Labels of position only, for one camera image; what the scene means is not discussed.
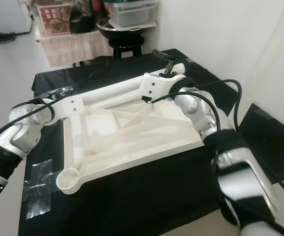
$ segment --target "metal bowl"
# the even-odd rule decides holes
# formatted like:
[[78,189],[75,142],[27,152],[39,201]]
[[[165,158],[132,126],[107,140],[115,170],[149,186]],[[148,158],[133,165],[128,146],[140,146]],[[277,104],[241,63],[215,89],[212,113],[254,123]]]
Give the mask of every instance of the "metal bowl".
[[127,39],[130,37],[140,36],[143,29],[118,31],[108,23],[109,17],[103,18],[96,23],[98,30],[107,39]]

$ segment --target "table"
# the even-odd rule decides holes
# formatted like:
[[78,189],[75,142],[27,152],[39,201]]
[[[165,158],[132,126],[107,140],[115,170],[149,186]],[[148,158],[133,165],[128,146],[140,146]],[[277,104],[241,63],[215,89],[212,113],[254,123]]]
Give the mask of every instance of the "table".
[[98,30],[88,33],[41,36],[36,28],[35,39],[42,44],[51,67],[113,55],[108,39]]
[[[168,50],[185,63],[186,76],[198,84],[218,78],[176,49]],[[164,68],[151,55],[37,74],[32,90],[42,94],[73,85],[81,93]],[[203,88],[228,115],[237,93],[225,84]],[[252,105],[241,125],[252,149],[284,179],[284,126]],[[51,194],[51,211],[26,220],[21,206],[20,236],[157,236],[215,211],[218,204],[210,179],[212,150],[200,147],[84,184],[73,195]],[[25,179],[32,164],[53,160],[53,172],[63,169],[62,123],[45,127],[40,143],[28,156]]]

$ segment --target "black stool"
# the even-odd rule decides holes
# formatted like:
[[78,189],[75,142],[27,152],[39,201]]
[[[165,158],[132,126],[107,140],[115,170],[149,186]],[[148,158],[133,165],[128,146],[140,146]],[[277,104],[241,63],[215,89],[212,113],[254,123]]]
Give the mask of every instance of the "black stool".
[[134,56],[142,55],[141,46],[143,43],[144,38],[142,36],[108,41],[109,46],[114,49],[114,59],[121,59],[121,53],[125,52],[132,52]]

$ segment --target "clear tape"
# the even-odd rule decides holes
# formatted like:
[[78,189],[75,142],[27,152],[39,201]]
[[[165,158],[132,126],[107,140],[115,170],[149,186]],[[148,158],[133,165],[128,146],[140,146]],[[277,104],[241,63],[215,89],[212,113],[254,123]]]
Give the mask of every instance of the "clear tape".
[[24,181],[22,201],[28,201],[26,220],[51,210],[51,193],[58,191],[56,177],[52,172],[53,160],[32,165],[31,179]]

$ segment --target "black tablecloth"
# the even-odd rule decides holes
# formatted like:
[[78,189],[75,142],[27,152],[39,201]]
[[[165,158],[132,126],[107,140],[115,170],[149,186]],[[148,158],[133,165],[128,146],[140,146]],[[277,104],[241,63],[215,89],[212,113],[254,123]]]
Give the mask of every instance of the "black tablecloth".
[[[198,84],[217,81],[177,50],[168,50],[186,66],[186,75]],[[164,68],[151,55],[37,74],[32,90],[42,94],[73,85],[77,92],[97,89]],[[204,88],[219,108],[229,114],[237,93],[224,84]],[[252,149],[284,179],[284,126],[253,105],[241,130]],[[20,236],[156,236],[189,223],[218,208],[210,181],[212,151],[206,147],[179,153],[85,183],[73,195],[52,193],[51,211],[26,220],[21,206]],[[39,144],[27,159],[31,165],[53,160],[53,172],[63,169],[63,126],[45,127]]]

